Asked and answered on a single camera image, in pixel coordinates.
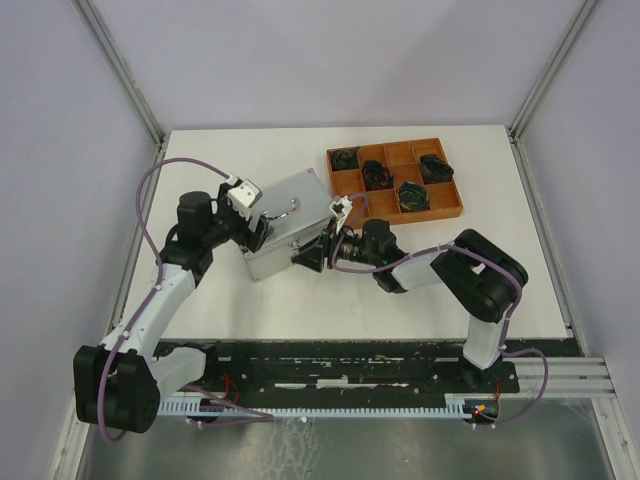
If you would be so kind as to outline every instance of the black cable bundle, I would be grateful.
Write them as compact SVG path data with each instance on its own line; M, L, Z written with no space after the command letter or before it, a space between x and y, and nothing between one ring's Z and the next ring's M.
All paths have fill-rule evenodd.
M429 194L422 185L404 182L398 189L398 203L403 213L428 210Z
M453 168L432 153L420 157L420 173L426 184L446 183L453 178Z
M367 160L362 165L362 179L366 190L393 188L391 171L377 160Z
M329 155L331 157L331 166L334 172L340 170L354 170L358 168L358 148L342 148L334 150Z

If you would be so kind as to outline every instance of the box lid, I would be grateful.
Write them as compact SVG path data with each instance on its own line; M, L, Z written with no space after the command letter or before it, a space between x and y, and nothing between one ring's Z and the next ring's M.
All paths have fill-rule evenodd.
M257 254L264 253L292 235L329 219L331 196L313 168L309 168L262 189L262 198L251 209L251 228L255 228L255 223L263 212L268 212L269 217L274 217L291 210L293 199L296 200L295 211L271 221L269 226L273 228L273 232ZM245 257L253 255L256 254L245 253Z

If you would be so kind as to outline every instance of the box handle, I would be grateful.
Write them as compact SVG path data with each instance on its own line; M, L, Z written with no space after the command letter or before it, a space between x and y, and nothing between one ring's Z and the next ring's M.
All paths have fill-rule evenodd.
M262 212L262 215L264 217L266 217L267 220L269 220L269 221L280 220L281 218L288 217L292 213L295 213L295 211L298 210L299 206L300 206L300 202L298 201L298 199L297 198L292 198L291 199L291 208L289 210L287 210L286 212L282 212L281 214L274 215L274 216L269 216L269 212Z

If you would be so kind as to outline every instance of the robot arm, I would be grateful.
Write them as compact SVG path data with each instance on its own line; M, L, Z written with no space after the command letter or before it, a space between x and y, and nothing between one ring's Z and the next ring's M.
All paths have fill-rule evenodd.
M205 192L180 198L178 223L160 252L162 282L150 281L143 296L97 347L82 346L73 360L78 418L97 423L98 391L109 354L117 349L104 396L105 424L142 433L153 423L160 402L204 373L205 354L177 348L155 359L154 350L180 305L213 262L212 250L229 240L257 251L269 233L262 215L249 228L251 207L262 192L250 181L230 178L215 200ZM212 203L217 204L213 213ZM135 325L132 316L142 307Z
M351 210L350 203L347 197L332 202L330 211L335 220L318 238L300 247L292 262L317 272L322 272L325 264L332 268L334 258L372 265L378 270L372 273L374 279L390 293L444 283L470 315L461 374L470 386L483 381L501 358L505 312L517 290L512 279L493 268L480 270L481 262L465 252L497 265L521 288L529 279L526 270L475 230L462 232L453 242L455 247L445 245L410 262L398 262L407 254L398 248L387 221L369 220L361 235L348 235L342 225Z
M73 361L76 411L81 421L98 423L98 392L107 359L116 350L104 396L104 418L108 427L143 433L155 420L160 402L197 380L204 373L205 354L191 348L176 348L163 358L154 358L162 333L180 305L196 289L213 262L212 250L233 240L257 251L269 234L269 219L263 214L252 230L251 207L261 197L249 181L231 178L220 186L216 213L205 192L190 192L180 198L178 223L170 230L160 252L162 282L151 281L141 300L129 309L139 316L128 327L129 313L97 347L82 346ZM413 288L444 282L470 313L469 335L463 349L469 383L488 374L500 358L504 312L513 302L515 289L503 275L484 269L479 262L453 251L434 252L411 262L388 268L406 258L384 220L369 220L362 235L345 235L343 224L351 211L344 197L332 202L332 219L319 237L302 246L293 263L322 272L333 267L335 258L373 265L378 284L387 292L403 293ZM526 271L515 260L473 230L466 230L455 244L489 259L510 272L524 285Z

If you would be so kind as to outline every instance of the metal floor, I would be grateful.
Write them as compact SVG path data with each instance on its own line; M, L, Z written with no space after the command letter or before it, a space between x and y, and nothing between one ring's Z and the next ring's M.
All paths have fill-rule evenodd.
M501 403L503 418L526 405ZM199 431L159 418L117 446L92 428L86 445L77 480L614 478L589 400L548 400L495 431L427 419L287 419Z

